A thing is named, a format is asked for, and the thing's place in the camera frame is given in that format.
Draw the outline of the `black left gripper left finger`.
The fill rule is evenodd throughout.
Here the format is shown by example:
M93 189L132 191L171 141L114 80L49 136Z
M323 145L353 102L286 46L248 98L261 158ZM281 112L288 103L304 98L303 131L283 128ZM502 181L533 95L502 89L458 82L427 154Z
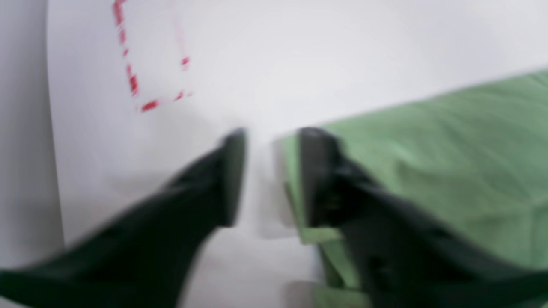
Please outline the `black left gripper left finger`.
M247 133L228 134L162 189L48 261L1 271L30 308L174 308L200 246L238 212Z

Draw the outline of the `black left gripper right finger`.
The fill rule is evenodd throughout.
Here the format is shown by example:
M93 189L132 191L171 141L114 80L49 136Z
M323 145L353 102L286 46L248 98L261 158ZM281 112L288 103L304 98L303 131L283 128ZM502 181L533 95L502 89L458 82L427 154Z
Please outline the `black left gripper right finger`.
M298 132L307 224L339 230L375 308L539 308L547 271L493 257L389 193L320 128Z

